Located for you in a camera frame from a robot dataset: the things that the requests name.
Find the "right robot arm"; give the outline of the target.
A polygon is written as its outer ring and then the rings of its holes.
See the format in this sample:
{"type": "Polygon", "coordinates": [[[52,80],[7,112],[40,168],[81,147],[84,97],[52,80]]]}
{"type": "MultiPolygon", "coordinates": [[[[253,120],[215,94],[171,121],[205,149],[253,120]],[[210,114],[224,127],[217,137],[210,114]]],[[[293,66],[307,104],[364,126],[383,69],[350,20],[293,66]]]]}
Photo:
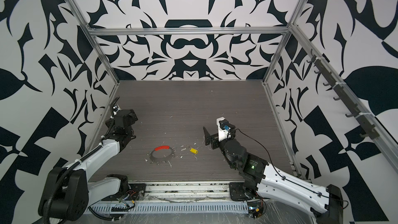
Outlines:
{"type": "Polygon", "coordinates": [[[235,138],[231,127],[209,134],[204,129],[205,145],[220,149],[229,167],[244,179],[241,191],[249,198],[276,200],[314,218],[318,224],[343,223],[344,200],[335,185],[315,185],[276,168],[272,163],[249,153],[235,138]]]}

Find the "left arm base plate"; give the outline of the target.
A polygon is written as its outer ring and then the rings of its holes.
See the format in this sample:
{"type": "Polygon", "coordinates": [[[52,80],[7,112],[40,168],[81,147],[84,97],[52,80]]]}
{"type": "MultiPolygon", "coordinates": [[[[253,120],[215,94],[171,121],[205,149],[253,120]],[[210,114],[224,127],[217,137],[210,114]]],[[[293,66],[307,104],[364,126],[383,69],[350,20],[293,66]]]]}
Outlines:
{"type": "Polygon", "coordinates": [[[122,189],[121,192],[107,196],[102,201],[119,201],[121,198],[125,201],[136,201],[143,198],[146,194],[145,183],[132,183],[129,184],[126,190],[122,189]]]}

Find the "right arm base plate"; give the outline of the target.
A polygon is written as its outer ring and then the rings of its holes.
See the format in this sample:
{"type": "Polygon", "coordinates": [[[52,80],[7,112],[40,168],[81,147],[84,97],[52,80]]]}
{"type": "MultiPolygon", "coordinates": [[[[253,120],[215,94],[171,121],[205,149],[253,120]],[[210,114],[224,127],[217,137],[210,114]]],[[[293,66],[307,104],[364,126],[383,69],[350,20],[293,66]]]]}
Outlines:
{"type": "Polygon", "coordinates": [[[230,198],[232,201],[249,201],[261,199],[257,194],[257,183],[245,181],[243,183],[229,183],[230,198]]]}

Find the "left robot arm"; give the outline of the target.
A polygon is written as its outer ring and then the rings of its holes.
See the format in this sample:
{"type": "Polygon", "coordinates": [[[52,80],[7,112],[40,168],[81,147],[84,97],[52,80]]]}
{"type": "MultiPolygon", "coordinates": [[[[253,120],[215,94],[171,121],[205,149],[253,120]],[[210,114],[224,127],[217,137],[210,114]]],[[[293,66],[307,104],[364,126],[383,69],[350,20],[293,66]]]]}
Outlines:
{"type": "Polygon", "coordinates": [[[136,138],[132,126],[137,120],[133,110],[113,110],[106,121],[108,130],[97,147],[68,166],[55,167],[49,172],[38,207],[45,224],[52,219],[61,224],[76,221],[102,199],[127,195],[130,187],[125,175],[111,174],[95,183],[89,180],[136,138]]]}

